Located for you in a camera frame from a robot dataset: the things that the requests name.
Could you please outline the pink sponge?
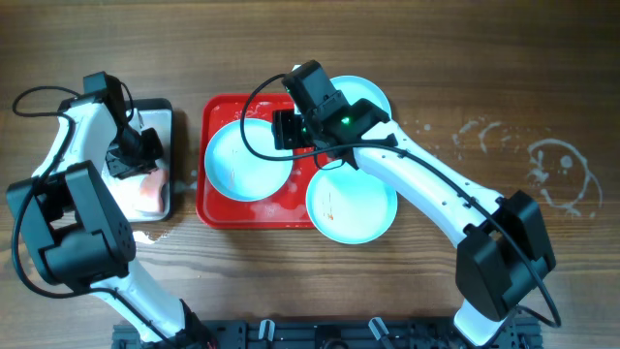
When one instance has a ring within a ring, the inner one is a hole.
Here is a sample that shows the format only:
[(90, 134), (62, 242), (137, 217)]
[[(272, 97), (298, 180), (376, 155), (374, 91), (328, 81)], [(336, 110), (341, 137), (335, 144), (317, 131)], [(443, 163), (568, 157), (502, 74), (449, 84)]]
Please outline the pink sponge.
[(139, 186), (139, 196), (144, 199), (160, 199), (163, 187), (169, 180), (169, 172), (157, 169), (149, 173)]

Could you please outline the light blue plate top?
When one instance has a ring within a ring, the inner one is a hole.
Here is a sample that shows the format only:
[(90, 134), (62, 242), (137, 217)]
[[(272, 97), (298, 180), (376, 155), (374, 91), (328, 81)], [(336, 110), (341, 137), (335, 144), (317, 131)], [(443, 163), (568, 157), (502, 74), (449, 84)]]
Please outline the light blue plate top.
[(391, 121), (388, 97), (373, 82), (357, 76), (341, 76), (312, 84), (308, 92), (320, 92), (322, 100), (301, 107), (295, 127), (304, 146), (313, 145), (329, 156), (353, 161), (350, 145), (396, 145), (393, 136), (372, 137), (375, 126)]

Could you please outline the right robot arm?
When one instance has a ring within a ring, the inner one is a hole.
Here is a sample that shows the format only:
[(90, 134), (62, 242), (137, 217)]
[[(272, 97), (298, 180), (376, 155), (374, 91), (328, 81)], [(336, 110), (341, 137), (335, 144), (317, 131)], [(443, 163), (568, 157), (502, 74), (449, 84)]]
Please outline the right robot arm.
[(386, 111), (349, 103), (321, 64), (310, 60), (277, 77), (297, 113), (274, 115), (279, 149), (309, 147), (372, 175), (426, 215), (456, 249), (456, 286), (464, 298), (453, 323), (471, 344), (494, 338), (556, 259), (536, 201), (505, 198), (459, 174), (411, 140)]

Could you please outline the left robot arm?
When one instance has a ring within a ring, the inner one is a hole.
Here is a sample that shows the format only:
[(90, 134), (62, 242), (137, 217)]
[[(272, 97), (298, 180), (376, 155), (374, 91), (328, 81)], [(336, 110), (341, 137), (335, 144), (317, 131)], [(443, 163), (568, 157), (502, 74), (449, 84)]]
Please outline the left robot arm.
[(217, 347), (196, 313), (140, 264), (130, 221), (102, 178), (155, 173), (165, 155), (157, 131), (141, 127), (118, 78), (98, 72), (83, 88), (53, 112), (59, 130), (42, 166), (7, 189), (18, 278), (45, 298), (106, 302), (135, 327), (142, 348)]

